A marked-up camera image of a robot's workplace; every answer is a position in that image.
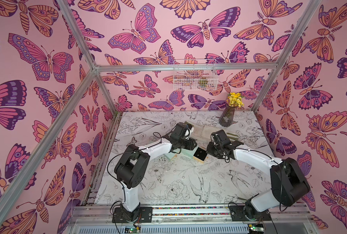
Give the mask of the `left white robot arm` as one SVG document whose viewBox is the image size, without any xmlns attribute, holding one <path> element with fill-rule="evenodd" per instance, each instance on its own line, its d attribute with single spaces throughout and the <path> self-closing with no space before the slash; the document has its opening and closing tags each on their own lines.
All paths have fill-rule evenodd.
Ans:
<svg viewBox="0 0 347 234">
<path fill-rule="evenodd" d="M 133 222 L 141 216 L 140 201 L 138 198 L 138 187 L 147 171 L 150 160 L 161 155 L 173 153 L 175 150 L 194 150 L 197 142 L 191 137 L 194 126 L 179 122 L 165 135 L 155 132 L 157 141 L 144 146 L 128 145 L 126 150 L 120 154 L 114 173 L 115 179 L 121 183 L 124 199 L 121 203 L 120 212 L 115 220 Z"/>
</svg>

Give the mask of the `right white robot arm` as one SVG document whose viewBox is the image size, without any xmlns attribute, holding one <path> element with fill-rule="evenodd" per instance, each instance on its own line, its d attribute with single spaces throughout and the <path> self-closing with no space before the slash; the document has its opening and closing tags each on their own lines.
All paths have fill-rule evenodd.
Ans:
<svg viewBox="0 0 347 234">
<path fill-rule="evenodd" d="M 311 191 L 298 162 L 282 160 L 253 150 L 240 141 L 231 141 L 224 130 L 211 133 L 207 154 L 226 160 L 244 162 L 270 177 L 271 188 L 246 200 L 243 213 L 250 221 L 274 207 L 290 207 Z"/>
</svg>

